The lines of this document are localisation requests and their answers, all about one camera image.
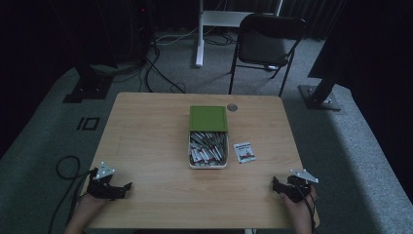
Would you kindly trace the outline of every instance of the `gray carpet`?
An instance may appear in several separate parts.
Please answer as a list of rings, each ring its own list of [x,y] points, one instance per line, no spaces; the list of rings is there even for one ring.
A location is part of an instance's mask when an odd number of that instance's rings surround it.
[[[204,66],[195,67],[196,41],[179,40],[159,45],[156,67],[186,93],[227,94],[227,74],[234,45],[206,44]],[[307,75],[322,42],[310,39],[298,46],[282,100],[304,168],[320,180],[317,203],[320,234],[413,233],[413,207],[403,192],[374,135],[355,105],[349,90],[335,86],[332,94],[342,111],[309,110],[299,85],[317,85]],[[153,60],[153,50],[149,51]],[[274,80],[270,73],[238,69],[234,95],[276,96],[284,69]],[[78,80],[67,71],[51,88],[30,122],[0,161],[0,233],[47,233],[52,214],[70,181],[56,174],[56,162],[66,155],[81,160],[81,172],[89,169],[116,95],[148,92],[145,69],[115,77],[106,99],[87,99],[62,104]],[[148,83],[153,92],[178,90],[156,71]],[[95,130],[79,128],[82,118],[99,118]],[[62,165],[68,174],[75,164]],[[62,233],[69,197],[57,213],[53,233]],[[133,230],[89,230],[88,233],[132,233]],[[258,230],[258,233],[293,233],[292,230]]]

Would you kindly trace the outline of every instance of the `wooden table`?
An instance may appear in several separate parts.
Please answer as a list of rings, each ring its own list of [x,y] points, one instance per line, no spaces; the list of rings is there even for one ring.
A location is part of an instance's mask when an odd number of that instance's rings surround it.
[[[190,169],[189,106],[231,103],[228,166]],[[257,159],[239,164],[232,145],[245,141]],[[302,170],[282,100],[263,96],[120,93],[92,167],[102,161],[112,186],[133,185],[90,228],[288,228],[272,179]]]

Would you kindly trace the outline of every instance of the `dark wall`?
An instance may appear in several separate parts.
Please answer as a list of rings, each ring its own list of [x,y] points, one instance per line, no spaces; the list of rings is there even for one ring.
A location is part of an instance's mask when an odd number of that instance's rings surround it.
[[[410,200],[412,10],[413,3],[407,0],[348,0],[309,75],[337,78],[338,84],[352,91]]]
[[[0,31],[1,157],[72,63],[47,1],[2,1]]]
[[[144,7],[141,0],[2,2],[0,157],[55,80],[78,64],[74,61],[116,66],[146,57],[150,32]]]

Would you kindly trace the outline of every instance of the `forearm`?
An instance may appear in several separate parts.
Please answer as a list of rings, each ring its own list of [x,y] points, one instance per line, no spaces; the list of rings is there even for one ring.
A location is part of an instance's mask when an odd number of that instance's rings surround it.
[[[67,224],[66,229],[64,230],[64,234],[82,234],[83,229],[84,229],[84,226],[70,221]]]
[[[310,221],[294,220],[294,229],[296,234],[312,234],[312,227]]]

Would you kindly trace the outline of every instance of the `open box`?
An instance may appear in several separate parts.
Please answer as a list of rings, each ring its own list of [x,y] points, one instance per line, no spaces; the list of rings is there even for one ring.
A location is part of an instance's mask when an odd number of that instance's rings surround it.
[[[189,166],[192,169],[223,169],[227,166],[228,152],[226,108],[192,105],[188,136]]]

